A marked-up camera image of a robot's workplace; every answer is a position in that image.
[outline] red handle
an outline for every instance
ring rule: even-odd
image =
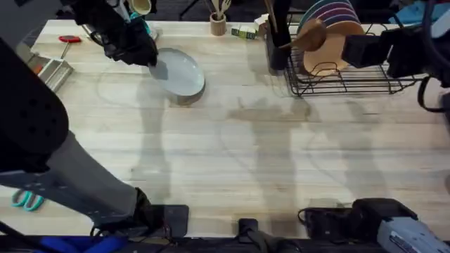
[[[73,35],[59,36],[59,40],[67,43],[78,43],[82,41],[78,36]]]

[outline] scissors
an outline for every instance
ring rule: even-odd
[[[28,190],[18,190],[13,194],[12,205],[13,207],[23,207],[25,211],[33,212],[38,209],[44,202],[42,196],[36,195]]]

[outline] wooden tabletop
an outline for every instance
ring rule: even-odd
[[[205,72],[206,90],[180,106],[148,68],[114,62],[70,20],[50,20],[33,50],[58,57],[58,36],[83,36],[58,92],[79,142],[117,178],[157,204],[191,208],[189,235],[233,235],[241,217],[263,231],[302,236],[297,211],[393,197],[450,240],[450,138],[442,115],[421,109],[417,86],[394,95],[293,98],[267,70],[262,41],[213,37],[203,22],[152,22],[157,45],[182,50]],[[429,85],[427,103],[442,92]],[[24,233],[86,235],[88,218],[48,201],[10,207],[1,220]]]

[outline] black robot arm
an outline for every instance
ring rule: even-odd
[[[0,184],[31,190],[87,215],[109,233],[152,233],[162,226],[162,215],[141,190],[115,178],[83,149],[69,131],[64,105],[13,50],[33,25],[62,7],[79,25],[95,29],[107,57],[156,64],[158,51],[141,20],[124,19],[104,0],[2,2],[2,24],[11,17],[30,18],[0,28]]]

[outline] black wire rack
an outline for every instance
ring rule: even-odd
[[[288,14],[288,27],[295,26],[297,30],[298,24],[292,22],[294,14],[303,14],[304,11],[290,11]],[[402,27],[399,20],[395,18],[398,25]],[[366,34],[375,35],[372,32],[374,25],[381,25],[386,30],[388,28],[383,24],[372,23],[366,30]],[[271,40],[271,33],[268,32],[266,40]],[[316,94],[339,94],[339,93],[388,93],[394,94],[403,91],[405,88],[413,86],[415,83],[422,81],[422,77],[410,76],[405,78],[393,79],[387,76],[387,63],[383,65],[375,65],[365,68],[355,68],[348,66],[343,70],[338,70],[335,63],[319,63],[315,69],[321,64],[327,64],[330,68],[322,69],[315,75],[307,72],[303,67],[303,53],[292,48],[291,54],[287,59],[287,65],[284,69],[286,81],[292,93],[296,96],[316,95]],[[332,74],[322,76],[322,71],[330,71]]]

